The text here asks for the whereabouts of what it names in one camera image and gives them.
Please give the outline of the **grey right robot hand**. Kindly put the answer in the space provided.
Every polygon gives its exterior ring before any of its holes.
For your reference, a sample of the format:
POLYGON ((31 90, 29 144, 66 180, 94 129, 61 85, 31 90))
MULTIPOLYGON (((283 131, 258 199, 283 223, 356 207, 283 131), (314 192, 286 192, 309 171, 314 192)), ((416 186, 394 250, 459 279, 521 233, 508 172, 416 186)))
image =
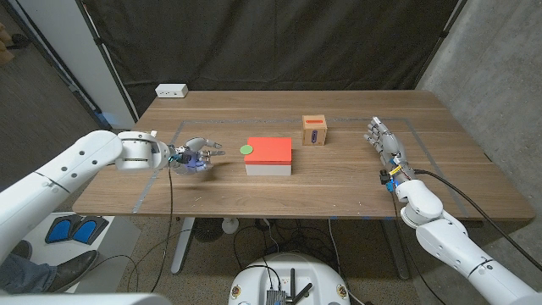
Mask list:
POLYGON ((384 165, 380 171, 381 183, 389 190, 398 193, 401 184, 416 179, 401 140, 378 117, 372 117, 364 138, 379 154, 384 165))

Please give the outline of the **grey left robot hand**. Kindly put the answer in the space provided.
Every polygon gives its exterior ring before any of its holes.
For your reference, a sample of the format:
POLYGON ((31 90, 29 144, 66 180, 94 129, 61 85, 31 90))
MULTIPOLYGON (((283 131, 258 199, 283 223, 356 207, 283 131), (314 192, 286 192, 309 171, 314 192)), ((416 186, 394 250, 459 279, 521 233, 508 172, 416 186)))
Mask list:
POLYGON ((169 167, 177 175, 193 175, 213 167, 211 157, 225 155, 222 146, 203 137, 194 137, 184 146, 171 147, 169 167))

